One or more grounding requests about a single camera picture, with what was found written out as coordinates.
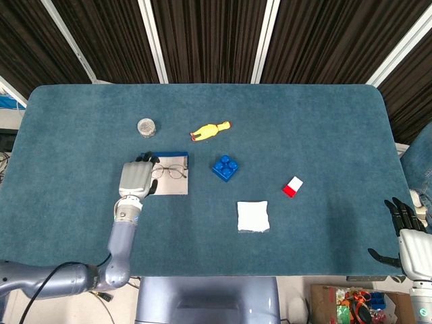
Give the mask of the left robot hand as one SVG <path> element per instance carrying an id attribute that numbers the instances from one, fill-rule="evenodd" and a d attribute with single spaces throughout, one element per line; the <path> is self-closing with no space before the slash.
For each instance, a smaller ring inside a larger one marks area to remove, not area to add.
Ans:
<path id="1" fill-rule="evenodd" d="M 153 167 L 159 163 L 159 158 L 146 152 L 135 158 L 134 161 L 125 163 L 121 172 L 119 183 L 119 195 L 135 196 L 143 200 L 149 195 L 153 195 L 158 186 L 158 180 L 153 179 Z"/>

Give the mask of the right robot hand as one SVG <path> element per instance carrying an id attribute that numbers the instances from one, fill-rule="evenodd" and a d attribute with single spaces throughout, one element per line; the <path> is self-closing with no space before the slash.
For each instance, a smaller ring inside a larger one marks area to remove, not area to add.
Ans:
<path id="1" fill-rule="evenodd" d="M 383 256 L 370 248 L 368 253 L 379 263 L 400 268 L 412 281 L 431 281 L 431 234 L 413 209 L 393 197 L 385 200 L 398 239 L 397 258 Z"/>

